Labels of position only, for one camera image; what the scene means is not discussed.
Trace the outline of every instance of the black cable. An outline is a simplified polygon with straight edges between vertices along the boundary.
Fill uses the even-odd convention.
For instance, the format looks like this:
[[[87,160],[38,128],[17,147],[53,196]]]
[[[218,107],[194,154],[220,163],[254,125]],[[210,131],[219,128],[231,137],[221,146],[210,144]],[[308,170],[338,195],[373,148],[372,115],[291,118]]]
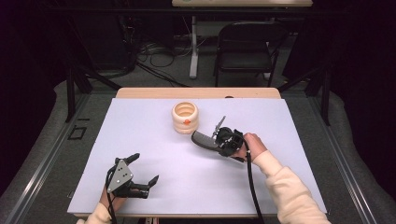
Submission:
[[[105,183],[106,190],[108,189],[109,181],[111,181],[111,179],[113,178],[113,172],[114,172],[114,170],[115,170],[115,167],[111,168],[111,169],[108,170],[108,172],[107,172],[106,183]],[[106,196],[107,196],[107,200],[108,200],[108,208],[107,208],[107,211],[108,211],[108,213],[109,213],[110,216],[111,216],[111,223],[117,224],[116,213],[115,213],[115,211],[114,211],[113,201],[111,200],[110,193],[107,192],[107,193],[106,193]]]
[[[174,83],[174,84],[176,84],[176,85],[178,85],[180,87],[189,87],[189,86],[187,86],[187,85],[185,85],[183,83],[177,82],[170,74],[167,74],[164,71],[161,71],[161,70],[158,70],[158,69],[155,69],[155,68],[150,68],[150,67],[148,67],[148,66],[146,66],[146,65],[144,65],[142,63],[138,63],[138,62],[136,62],[136,65],[138,67],[140,67],[141,69],[145,70],[146,72],[154,75],[155,77],[158,77],[160,79],[168,81],[172,86],[173,86],[173,83]]]
[[[251,173],[251,155],[250,149],[248,148],[248,142],[243,138],[245,147],[247,149],[247,175],[248,183],[250,186],[251,197],[253,198],[254,206],[256,207],[257,216],[259,217],[260,223],[264,224],[264,218],[262,217],[262,211],[260,210],[259,202],[257,201],[256,190],[254,189],[253,175]]]

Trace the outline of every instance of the dark background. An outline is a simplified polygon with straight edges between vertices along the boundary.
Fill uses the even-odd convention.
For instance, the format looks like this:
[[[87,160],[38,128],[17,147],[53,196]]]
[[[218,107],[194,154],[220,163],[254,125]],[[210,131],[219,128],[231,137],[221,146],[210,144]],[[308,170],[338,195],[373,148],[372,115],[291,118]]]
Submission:
[[[158,2],[161,2],[159,7],[171,6],[171,1]],[[0,6],[1,194],[18,172],[46,123],[56,99],[53,88],[65,80],[69,65],[53,43],[53,36],[46,28],[48,22],[35,13],[32,3],[27,0],[7,1]],[[73,1],[57,3],[73,4]],[[345,102],[356,149],[377,182],[396,198],[396,6],[390,1],[314,1],[314,7],[327,9],[342,9],[351,4],[359,9],[350,23],[352,25],[346,26],[348,21],[345,20],[305,21],[284,76],[293,79],[320,64],[325,53],[333,50],[332,43],[339,41],[334,34],[342,33],[341,40],[345,40],[345,45],[335,51],[332,60],[332,91]],[[173,35],[169,31],[178,30],[179,21],[175,17],[162,17],[164,23],[161,26],[167,24],[171,28],[166,29],[167,35],[161,39],[158,33],[150,32],[156,30],[154,26],[159,18],[141,18],[145,28],[142,32],[171,46],[172,40],[166,36]],[[106,25],[92,26],[93,34],[100,31],[111,34],[104,37],[109,40],[106,44],[101,43],[100,36],[89,32],[83,37],[74,35],[75,29],[90,26],[90,19],[79,17],[72,27],[68,22],[54,20],[51,22],[63,25],[62,34],[69,45],[68,50],[80,62],[94,69],[123,69],[130,64],[130,49],[122,44],[120,29],[115,29],[119,25],[117,18],[108,19]],[[88,51],[90,46],[102,47],[95,53]],[[102,49],[118,54],[103,58]]]

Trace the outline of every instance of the black device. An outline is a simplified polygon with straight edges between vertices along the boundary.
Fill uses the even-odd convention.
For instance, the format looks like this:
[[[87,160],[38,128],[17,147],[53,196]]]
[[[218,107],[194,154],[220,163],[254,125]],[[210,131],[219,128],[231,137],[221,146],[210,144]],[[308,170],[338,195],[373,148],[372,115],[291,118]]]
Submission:
[[[113,203],[110,197],[112,193],[115,197],[120,198],[143,198],[147,199],[149,190],[157,184],[159,176],[152,178],[147,185],[136,184],[132,181],[134,175],[128,168],[128,165],[137,160],[140,154],[136,153],[125,159],[115,159],[115,165],[111,167],[106,176],[106,191],[108,199],[108,213],[111,216],[111,222],[117,224]]]
[[[241,132],[236,129],[231,130],[227,127],[221,127],[221,123],[225,120],[225,116],[221,119],[219,124],[216,126],[212,137],[209,137],[203,133],[195,131],[191,135],[191,141],[199,147],[203,147],[209,150],[217,151],[223,157],[232,156],[244,143],[244,137]],[[244,162],[243,158],[233,157],[237,161]]]

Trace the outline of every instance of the gray floor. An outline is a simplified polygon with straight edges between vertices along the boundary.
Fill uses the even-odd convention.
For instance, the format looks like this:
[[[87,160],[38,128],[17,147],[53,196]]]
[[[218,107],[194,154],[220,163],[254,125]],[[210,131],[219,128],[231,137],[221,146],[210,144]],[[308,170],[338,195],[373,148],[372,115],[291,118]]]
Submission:
[[[280,74],[292,46],[293,38],[282,48],[273,86],[282,85]],[[215,48],[210,41],[200,47],[198,78],[190,79],[190,57],[176,57],[170,66],[161,69],[181,83],[192,87],[214,86],[212,77]],[[152,63],[167,64],[169,56],[152,56]],[[171,87],[139,67],[127,76],[113,78],[125,87]],[[253,75],[220,77],[220,86],[266,85],[262,77]],[[76,218],[66,213],[70,195],[79,181],[85,162],[106,115],[115,92],[92,80],[90,95],[78,94],[78,113],[65,124],[67,113],[65,83],[55,88],[58,98],[52,114],[26,162],[0,199],[0,223],[75,223]],[[332,223],[396,223],[395,202],[373,179],[354,148],[343,102],[331,95],[331,127],[323,124],[318,115],[318,99],[306,98],[301,83],[282,93],[287,100],[306,156],[318,182],[323,200],[330,210]],[[81,140],[68,140],[73,127],[85,127]],[[135,219],[125,218],[125,223]],[[267,218],[266,223],[277,223]]]

